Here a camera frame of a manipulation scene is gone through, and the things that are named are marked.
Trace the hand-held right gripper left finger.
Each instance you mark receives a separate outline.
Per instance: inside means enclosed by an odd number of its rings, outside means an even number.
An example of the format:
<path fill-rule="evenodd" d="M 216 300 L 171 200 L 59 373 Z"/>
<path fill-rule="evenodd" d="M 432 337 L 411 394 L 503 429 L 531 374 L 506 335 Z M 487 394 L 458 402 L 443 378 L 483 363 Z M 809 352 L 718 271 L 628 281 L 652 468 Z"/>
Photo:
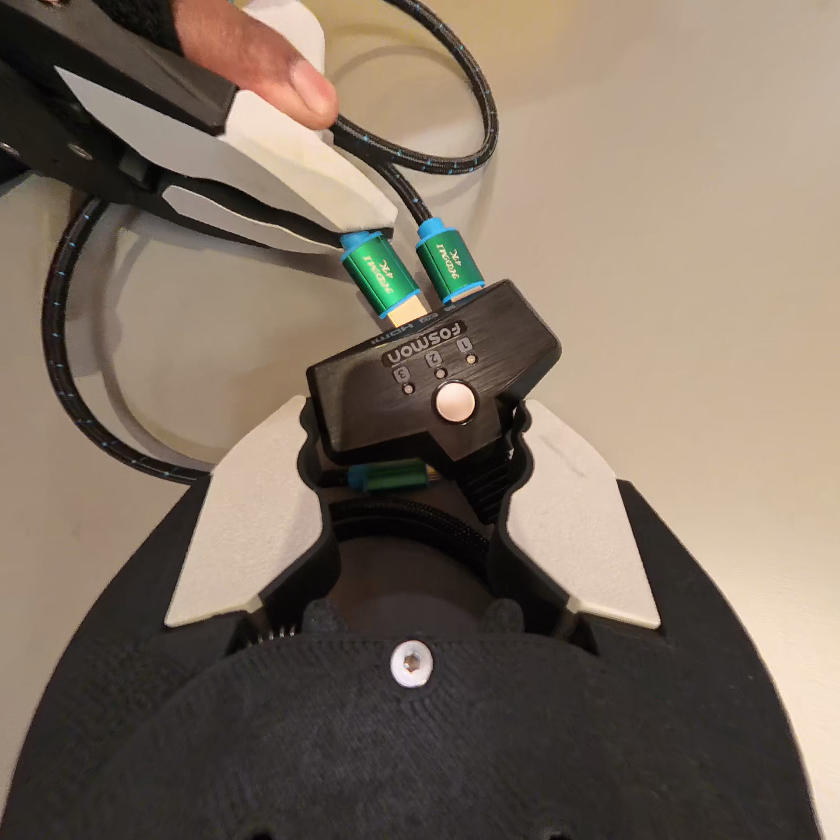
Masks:
<path fill-rule="evenodd" d="M 341 562 L 329 504 L 309 471 L 317 435 L 311 403 L 295 395 L 216 465 L 167 627 L 258 613 L 275 626 L 290 625 L 331 592 Z"/>

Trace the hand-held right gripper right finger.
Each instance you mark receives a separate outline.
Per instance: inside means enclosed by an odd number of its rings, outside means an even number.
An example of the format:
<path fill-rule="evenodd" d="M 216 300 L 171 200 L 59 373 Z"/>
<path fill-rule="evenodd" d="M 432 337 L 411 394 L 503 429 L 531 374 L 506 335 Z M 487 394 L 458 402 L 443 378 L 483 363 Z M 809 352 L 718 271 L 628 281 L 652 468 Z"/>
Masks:
<path fill-rule="evenodd" d="M 660 616 L 613 469 L 572 427 L 529 398 L 511 431 L 510 488 L 489 553 L 496 593 L 532 631 L 578 616 L 656 630 Z"/>

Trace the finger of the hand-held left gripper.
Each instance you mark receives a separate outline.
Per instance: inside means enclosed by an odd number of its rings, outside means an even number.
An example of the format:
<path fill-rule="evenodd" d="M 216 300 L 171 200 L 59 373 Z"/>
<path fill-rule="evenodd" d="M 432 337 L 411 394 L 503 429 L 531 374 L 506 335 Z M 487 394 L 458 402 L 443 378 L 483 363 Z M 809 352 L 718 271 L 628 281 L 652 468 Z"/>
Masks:
<path fill-rule="evenodd" d="M 212 135 L 69 70 L 59 76 L 91 116 L 183 186 L 260 219 L 306 219 L 330 232 L 393 228 L 397 207 L 352 163 L 252 91 L 237 91 Z"/>
<path fill-rule="evenodd" d="M 179 216 L 254 245 L 303 255 L 338 255 L 343 251 L 336 234 L 306 219 L 287 218 L 287 213 L 281 213 L 278 222 L 260 219 L 180 185 L 168 185 L 162 198 Z"/>

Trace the black switch box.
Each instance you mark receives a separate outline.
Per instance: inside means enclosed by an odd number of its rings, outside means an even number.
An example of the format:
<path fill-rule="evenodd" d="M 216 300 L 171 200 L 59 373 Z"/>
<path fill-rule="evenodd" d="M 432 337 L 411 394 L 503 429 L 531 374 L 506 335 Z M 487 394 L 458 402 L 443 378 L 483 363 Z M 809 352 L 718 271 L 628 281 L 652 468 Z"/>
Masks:
<path fill-rule="evenodd" d="M 510 280 L 478 290 L 307 369 L 325 454 L 340 466 L 419 459 L 493 524 L 517 406 L 561 353 Z"/>

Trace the person's left hand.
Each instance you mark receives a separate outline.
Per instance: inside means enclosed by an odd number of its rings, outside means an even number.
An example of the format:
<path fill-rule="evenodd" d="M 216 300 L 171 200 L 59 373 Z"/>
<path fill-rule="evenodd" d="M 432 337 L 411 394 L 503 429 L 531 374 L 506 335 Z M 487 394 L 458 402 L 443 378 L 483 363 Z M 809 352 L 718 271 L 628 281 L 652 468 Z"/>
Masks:
<path fill-rule="evenodd" d="M 254 92 L 311 130 L 333 126 L 333 85 L 283 35 L 226 1 L 97 1 L 116 24 Z"/>

